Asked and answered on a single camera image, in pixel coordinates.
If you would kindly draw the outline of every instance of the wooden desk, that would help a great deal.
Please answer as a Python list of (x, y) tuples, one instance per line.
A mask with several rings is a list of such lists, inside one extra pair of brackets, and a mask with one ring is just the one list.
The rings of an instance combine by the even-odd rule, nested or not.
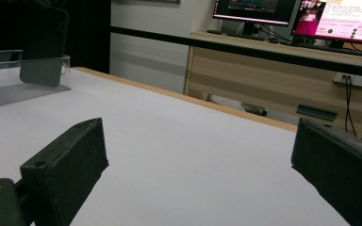
[(347, 225), (291, 168), (295, 127), (87, 69), (71, 82), (0, 106), (0, 178), (101, 117), (110, 166), (73, 225)]
[[(330, 63), (362, 66), (360, 56), (324, 53), (202, 32), (192, 33), (191, 37), (299, 56), (302, 60), (320, 58)], [(211, 93), (298, 117), (307, 117), (296, 113), (300, 104), (311, 105), (337, 112), (337, 118), (332, 124), (343, 128), (346, 112), (345, 86), (333, 82), (336, 72), (319, 68), (321, 65), (318, 68), (304, 67), (191, 47), (185, 94), (205, 99)], [(353, 88), (350, 109), (355, 129), (362, 134), (362, 88)]]

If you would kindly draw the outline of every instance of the transparent plastic box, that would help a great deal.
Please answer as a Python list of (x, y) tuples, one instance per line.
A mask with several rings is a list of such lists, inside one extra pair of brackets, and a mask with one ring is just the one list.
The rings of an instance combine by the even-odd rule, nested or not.
[(70, 90), (70, 57), (0, 62), (0, 105)]

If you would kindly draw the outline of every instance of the white tabletop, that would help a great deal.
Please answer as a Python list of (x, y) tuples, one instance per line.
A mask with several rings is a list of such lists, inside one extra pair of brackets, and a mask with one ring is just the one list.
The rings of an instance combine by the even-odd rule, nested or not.
[(295, 133), (77, 70), (71, 82), (0, 106), (0, 178), (102, 118), (110, 166), (72, 225), (347, 225), (291, 168)]

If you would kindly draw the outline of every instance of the computer monitor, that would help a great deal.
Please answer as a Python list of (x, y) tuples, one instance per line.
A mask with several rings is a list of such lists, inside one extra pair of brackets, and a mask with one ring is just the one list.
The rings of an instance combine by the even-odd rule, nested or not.
[(292, 36), (330, 40), (337, 48), (362, 43), (362, 0), (300, 1)]
[(251, 35), (255, 24), (288, 26), (296, 0), (215, 0), (213, 18), (245, 23)]

